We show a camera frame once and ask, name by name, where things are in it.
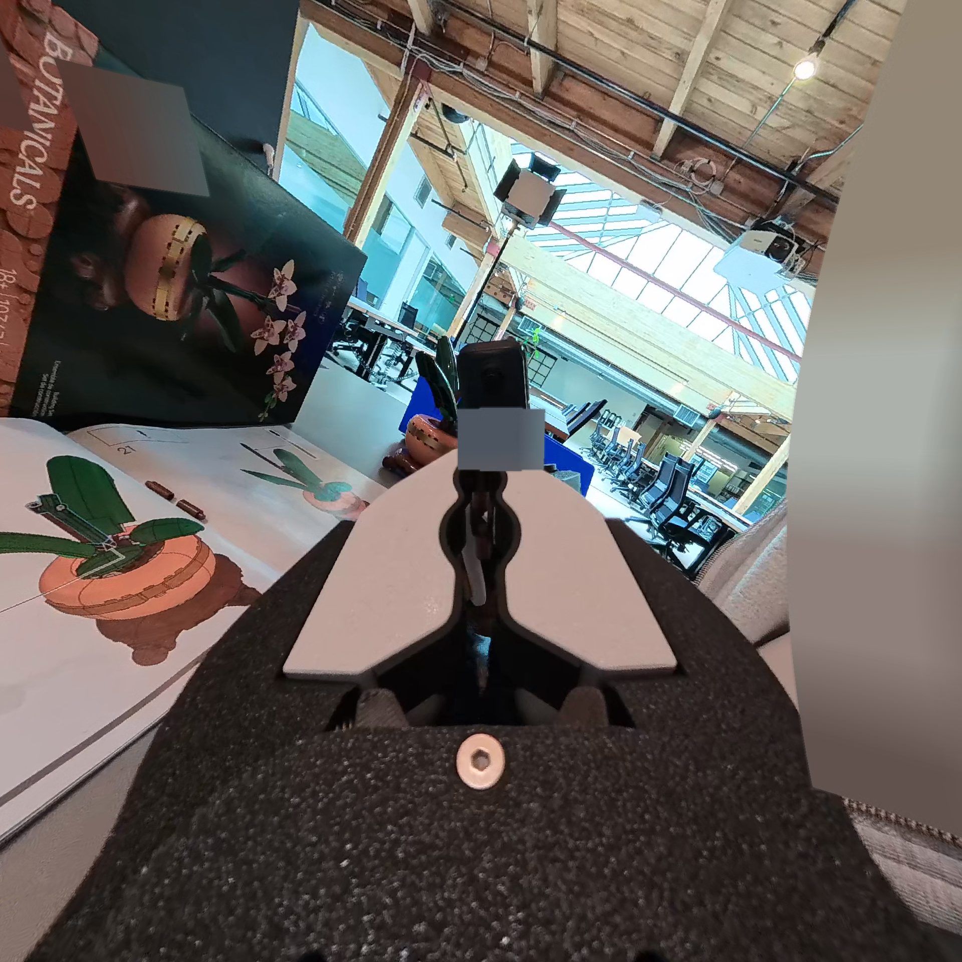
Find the white ceiling device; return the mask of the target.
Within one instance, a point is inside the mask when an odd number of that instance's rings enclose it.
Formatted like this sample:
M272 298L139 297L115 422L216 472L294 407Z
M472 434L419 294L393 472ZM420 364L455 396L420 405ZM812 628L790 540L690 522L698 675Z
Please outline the white ceiling device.
M713 271L733 288L765 295L798 275L803 252L792 228L758 220L725 250Z

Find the dark toy set box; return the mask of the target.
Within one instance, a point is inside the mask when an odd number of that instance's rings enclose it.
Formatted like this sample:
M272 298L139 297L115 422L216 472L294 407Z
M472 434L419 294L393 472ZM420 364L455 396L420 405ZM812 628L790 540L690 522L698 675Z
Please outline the dark toy set box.
M276 179L294 2L2 2L2 416L288 423L366 256Z

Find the brown toy brick stem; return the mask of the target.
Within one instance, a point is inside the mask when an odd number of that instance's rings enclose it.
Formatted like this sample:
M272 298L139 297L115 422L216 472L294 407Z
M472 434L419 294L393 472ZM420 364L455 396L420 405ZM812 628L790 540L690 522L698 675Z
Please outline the brown toy brick stem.
M462 561L467 579L469 600L474 607L487 601L486 566L495 553L496 500L500 474L491 471L464 470L460 480L467 504L465 508L465 543Z

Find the open instruction booklet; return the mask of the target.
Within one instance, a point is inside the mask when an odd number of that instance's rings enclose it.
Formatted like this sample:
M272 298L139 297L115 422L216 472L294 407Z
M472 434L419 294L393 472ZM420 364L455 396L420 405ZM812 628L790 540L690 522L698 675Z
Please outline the open instruction booklet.
M285 428L2 419L1 831L172 706L234 621L383 487Z

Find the blue partition panel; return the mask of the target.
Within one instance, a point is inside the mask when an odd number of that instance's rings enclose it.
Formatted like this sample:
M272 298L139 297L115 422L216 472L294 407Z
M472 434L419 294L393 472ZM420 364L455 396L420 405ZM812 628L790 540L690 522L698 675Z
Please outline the blue partition panel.
M562 409L550 401L541 398L536 391L530 393L529 405L531 408L539 407L546 411L546 463L554 463L559 472L568 471L578 473L580 476L580 490L583 497L586 498L595 475L595 468L573 449L561 443L561 440L566 440L569 437L567 421L563 416ZM439 410L434 404L429 385L426 380L421 377L415 384L412 398L399 423L398 429L401 433L405 432L408 421L414 415L439 417Z

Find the studio light on stand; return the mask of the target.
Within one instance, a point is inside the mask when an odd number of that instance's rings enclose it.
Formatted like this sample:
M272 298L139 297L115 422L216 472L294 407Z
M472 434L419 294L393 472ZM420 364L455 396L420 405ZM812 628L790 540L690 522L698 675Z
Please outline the studio light on stand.
M520 167L516 161L509 164L495 189L495 198L500 202L501 216L508 219L510 226L504 240L492 242L486 249L475 279L447 331L452 343L457 342L470 322L512 236L520 227L547 226L557 212L567 192L554 185L560 173L559 165L547 162L538 154L532 155L527 167Z

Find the long wooden table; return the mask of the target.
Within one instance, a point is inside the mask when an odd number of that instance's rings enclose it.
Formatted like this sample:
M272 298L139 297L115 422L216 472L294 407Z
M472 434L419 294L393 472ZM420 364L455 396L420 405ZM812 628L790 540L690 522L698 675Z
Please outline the long wooden table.
M371 319L374 323L381 325L382 327L389 328L394 331L400 331L400 335L410 338L418 337L417 331L413 327L406 326L399 320L390 319L382 314L380 314L373 307L367 305L367 303L358 299L355 296L351 296L346 304L346 309L350 312L358 312L368 319Z

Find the row of black office chairs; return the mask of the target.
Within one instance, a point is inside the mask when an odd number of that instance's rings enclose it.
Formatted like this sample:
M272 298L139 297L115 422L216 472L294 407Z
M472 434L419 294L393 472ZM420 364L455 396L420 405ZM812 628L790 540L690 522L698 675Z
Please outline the row of black office chairs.
M582 452L606 476L610 494L633 510L624 522L639 526L663 559L698 580L710 558L751 523L699 486L714 463L671 453L652 463L644 449L619 415L605 410Z

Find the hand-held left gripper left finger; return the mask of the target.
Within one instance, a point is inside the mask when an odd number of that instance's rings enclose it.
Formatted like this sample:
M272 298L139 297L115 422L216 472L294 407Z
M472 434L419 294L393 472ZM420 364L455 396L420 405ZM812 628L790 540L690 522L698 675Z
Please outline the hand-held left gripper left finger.
M456 619L441 527L460 493L448 453L375 499L354 523L283 666L284 675L373 683Z

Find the toy brick orchid pot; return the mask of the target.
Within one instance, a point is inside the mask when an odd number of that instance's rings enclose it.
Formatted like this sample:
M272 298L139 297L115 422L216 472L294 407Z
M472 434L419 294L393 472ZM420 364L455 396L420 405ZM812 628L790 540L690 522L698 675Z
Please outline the toy brick orchid pot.
M404 439L392 444L382 467L398 476L411 475L458 446L460 394L456 356L448 336L441 336L434 355L415 353L419 375L405 415Z

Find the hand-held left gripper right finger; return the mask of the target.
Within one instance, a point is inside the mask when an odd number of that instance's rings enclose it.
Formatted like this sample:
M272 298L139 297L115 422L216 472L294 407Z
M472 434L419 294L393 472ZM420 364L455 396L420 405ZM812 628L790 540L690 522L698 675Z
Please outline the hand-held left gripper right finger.
M544 471L510 472L502 499L519 530L503 573L511 628L588 672L674 672L603 515Z

